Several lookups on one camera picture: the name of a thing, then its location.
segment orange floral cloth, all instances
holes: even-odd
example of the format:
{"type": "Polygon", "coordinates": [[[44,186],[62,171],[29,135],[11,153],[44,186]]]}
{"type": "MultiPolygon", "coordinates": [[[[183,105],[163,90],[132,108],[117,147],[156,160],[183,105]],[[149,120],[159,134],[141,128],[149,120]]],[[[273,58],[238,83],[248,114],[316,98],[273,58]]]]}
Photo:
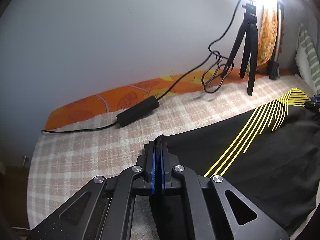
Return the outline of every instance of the orange floral cloth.
{"type": "MultiPolygon", "coordinates": [[[[168,93],[168,95],[183,94],[202,90],[202,74],[203,71],[195,71],[190,73],[188,76],[183,78],[171,90],[171,92],[168,93]]],[[[208,73],[206,78],[210,78],[211,75],[212,73],[208,73]]],[[[143,101],[149,96],[161,95],[180,76],[181,74],[172,75],[115,88],[62,106],[50,114],[45,125],[45,129],[52,130],[68,124],[90,119],[99,114],[129,108],[143,101]]],[[[263,75],[256,75],[256,78],[261,77],[263,77],[263,75]]],[[[245,76],[244,79],[241,79],[238,71],[235,69],[225,79],[224,84],[240,83],[244,80],[246,81],[247,79],[247,76],[245,76]]],[[[219,83],[220,78],[216,78],[214,81],[212,81],[212,86],[218,85],[219,83]]]]}
{"type": "Polygon", "coordinates": [[[257,70],[265,69],[272,56],[277,38],[277,17],[277,3],[271,7],[264,6],[258,43],[257,70]]]}

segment metal bolt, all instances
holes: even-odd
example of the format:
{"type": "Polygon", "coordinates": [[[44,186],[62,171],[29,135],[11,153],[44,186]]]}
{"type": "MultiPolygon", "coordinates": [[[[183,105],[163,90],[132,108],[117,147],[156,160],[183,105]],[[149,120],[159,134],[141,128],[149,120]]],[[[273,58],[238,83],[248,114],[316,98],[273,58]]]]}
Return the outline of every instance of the metal bolt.
{"type": "Polygon", "coordinates": [[[183,167],[182,165],[177,165],[177,166],[174,167],[174,169],[175,169],[176,171],[179,171],[179,172],[184,171],[184,167],[183,167]]]}
{"type": "Polygon", "coordinates": [[[134,171],[134,172],[139,172],[141,170],[142,170],[142,168],[140,166],[138,166],[138,165],[135,165],[135,166],[132,167],[132,171],[134,171]]]}
{"type": "Polygon", "coordinates": [[[102,176],[94,177],[93,181],[95,183],[102,183],[103,182],[103,177],[102,176]]]}
{"type": "Polygon", "coordinates": [[[223,181],[223,177],[221,177],[221,176],[219,176],[219,175],[214,175],[214,176],[212,177],[212,180],[213,180],[214,182],[216,182],[216,183],[220,183],[220,182],[223,181]]]}

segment black bracket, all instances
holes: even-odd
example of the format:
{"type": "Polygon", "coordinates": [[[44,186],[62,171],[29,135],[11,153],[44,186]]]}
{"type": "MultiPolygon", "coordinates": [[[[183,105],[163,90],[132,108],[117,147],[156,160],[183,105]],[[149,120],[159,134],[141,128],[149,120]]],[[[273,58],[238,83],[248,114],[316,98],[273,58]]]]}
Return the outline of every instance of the black bracket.
{"type": "Polygon", "coordinates": [[[289,240],[223,177],[206,178],[169,154],[164,136],[119,176],[96,176],[36,226],[27,240],[128,240],[136,195],[180,195],[188,239],[289,240]]]}

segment plaid blanket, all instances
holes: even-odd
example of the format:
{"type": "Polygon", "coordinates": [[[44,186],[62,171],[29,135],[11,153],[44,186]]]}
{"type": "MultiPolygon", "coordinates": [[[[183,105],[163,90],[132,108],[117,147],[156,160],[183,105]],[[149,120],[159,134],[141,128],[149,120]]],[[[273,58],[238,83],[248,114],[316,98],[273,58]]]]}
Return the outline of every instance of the plaid blanket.
{"type": "MultiPolygon", "coordinates": [[[[151,115],[124,128],[96,132],[41,134],[35,147],[28,180],[27,209],[30,228],[97,175],[118,175],[135,164],[143,145],[160,134],[172,135],[216,123],[244,113],[297,87],[309,96],[311,88],[298,76],[277,81],[256,80],[253,95],[247,83],[224,85],[215,94],[203,91],[165,97],[151,115]]],[[[98,115],[57,130],[108,125],[120,111],[98,115]]],[[[148,197],[136,198],[131,239],[158,239],[148,197]]]]}

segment tripod leg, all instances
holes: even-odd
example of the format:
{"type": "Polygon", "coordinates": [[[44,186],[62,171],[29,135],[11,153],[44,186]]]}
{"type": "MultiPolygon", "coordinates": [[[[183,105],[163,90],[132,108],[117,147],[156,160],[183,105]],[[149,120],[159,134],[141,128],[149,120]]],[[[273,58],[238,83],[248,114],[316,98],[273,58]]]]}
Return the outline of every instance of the tripod leg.
{"type": "Polygon", "coordinates": [[[257,60],[258,60],[258,28],[256,24],[250,24],[250,46],[251,46],[251,60],[250,60],[250,73],[247,93],[249,96],[252,95],[254,80],[257,71],[257,60]]]}
{"type": "Polygon", "coordinates": [[[249,58],[250,58],[250,27],[248,25],[247,32],[245,34],[244,51],[243,51],[241,68],[240,68],[240,73],[239,73],[239,76],[241,78],[244,78],[245,71],[247,70],[249,58]]]}
{"type": "Polygon", "coordinates": [[[244,20],[242,22],[242,24],[241,24],[241,26],[239,28],[235,43],[233,44],[232,50],[231,50],[229,58],[227,60],[227,63],[225,65],[225,67],[224,67],[223,72],[221,73],[221,77],[224,77],[227,74],[228,69],[230,68],[231,64],[233,63],[233,60],[235,59],[235,56],[236,56],[236,54],[237,54],[237,52],[239,50],[239,47],[241,45],[242,39],[244,37],[244,34],[245,34],[246,30],[247,30],[247,26],[248,25],[249,25],[248,21],[244,20]]]}

